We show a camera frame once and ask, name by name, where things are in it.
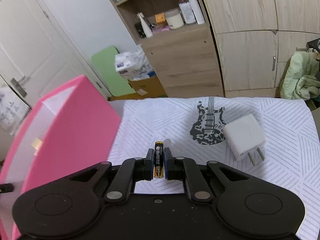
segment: green folding table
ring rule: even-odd
[[[128,84],[128,81],[122,78],[115,69],[115,56],[119,54],[116,47],[108,47],[91,57],[92,64],[100,72],[104,81],[108,85],[110,93],[115,96],[124,96],[136,93]]]

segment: cabinet handle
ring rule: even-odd
[[[276,57],[273,56],[273,64],[272,64],[272,71],[274,71],[276,68]]]

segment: door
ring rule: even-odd
[[[142,48],[169,97],[224,96],[221,74],[207,24],[185,26],[150,38]]]
[[[275,87],[279,87],[281,80],[289,67],[291,56],[298,49],[306,49],[307,42],[320,38],[320,34],[303,32],[278,32],[279,53]]]
[[[215,33],[276,30],[275,0],[204,0]]]
[[[0,62],[8,83],[22,80],[25,100],[32,106],[78,75],[92,80],[36,0],[1,0]]]
[[[275,0],[280,31],[320,33],[320,0]]]
[[[216,35],[226,91],[273,88],[278,38],[272,31]]]

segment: white charger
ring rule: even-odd
[[[248,156],[251,163],[255,165],[250,154],[254,151],[259,153],[263,161],[265,160],[261,149],[265,147],[268,140],[253,114],[226,124],[223,133],[237,161]]]

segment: electric guitar illustration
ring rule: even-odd
[[[219,110],[214,109],[214,98],[209,97],[208,107],[204,108],[199,101],[198,121],[195,122],[190,130],[190,135],[200,144],[212,145],[222,142],[225,137],[222,133],[225,123],[222,119],[224,107]]]

